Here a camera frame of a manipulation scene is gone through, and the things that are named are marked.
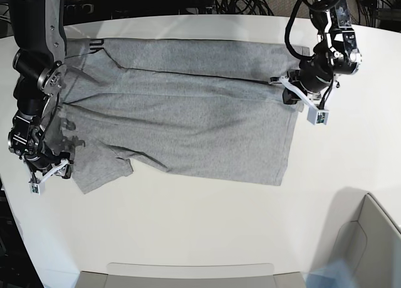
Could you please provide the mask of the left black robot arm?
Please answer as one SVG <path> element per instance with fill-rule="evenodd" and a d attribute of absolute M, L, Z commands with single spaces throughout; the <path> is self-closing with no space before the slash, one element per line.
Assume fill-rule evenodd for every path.
<path fill-rule="evenodd" d="M 291 29 L 302 4 L 308 7 L 318 34 L 318 44 L 309 56 L 297 52 L 290 42 Z M 299 60 L 299 69 L 289 74 L 290 83 L 307 96 L 319 96 L 324 91 L 319 109 L 325 107 L 337 78 L 355 74 L 362 62 L 346 0 L 297 0 L 285 28 L 284 43 Z"/>

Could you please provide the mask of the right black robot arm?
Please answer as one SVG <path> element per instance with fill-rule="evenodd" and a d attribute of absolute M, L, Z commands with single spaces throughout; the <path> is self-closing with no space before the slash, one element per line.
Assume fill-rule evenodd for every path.
<path fill-rule="evenodd" d="M 68 179 L 73 161 L 68 152 L 54 154 L 44 138 L 52 124 L 66 73 L 64 0 L 8 0 L 9 16 L 18 45 L 13 68 L 19 78 L 13 92 L 18 110 L 8 135 L 8 147 L 27 164 L 32 182 Z"/>

